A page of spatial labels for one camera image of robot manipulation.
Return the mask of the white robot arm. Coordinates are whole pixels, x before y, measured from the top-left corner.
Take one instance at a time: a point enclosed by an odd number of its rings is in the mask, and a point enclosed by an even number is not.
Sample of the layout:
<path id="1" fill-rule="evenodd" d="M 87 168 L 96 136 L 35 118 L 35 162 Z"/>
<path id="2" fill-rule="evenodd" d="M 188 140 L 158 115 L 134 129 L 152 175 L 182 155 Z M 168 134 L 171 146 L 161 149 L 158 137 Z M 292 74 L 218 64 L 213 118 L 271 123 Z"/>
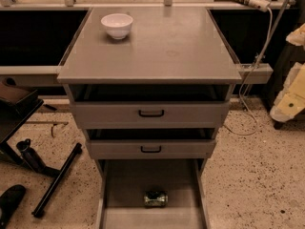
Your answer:
<path id="1" fill-rule="evenodd" d="M 305 24 L 290 32 L 286 41 L 305 50 Z M 305 110 L 305 64 L 295 62 L 270 110 L 278 122 L 287 122 Z"/>

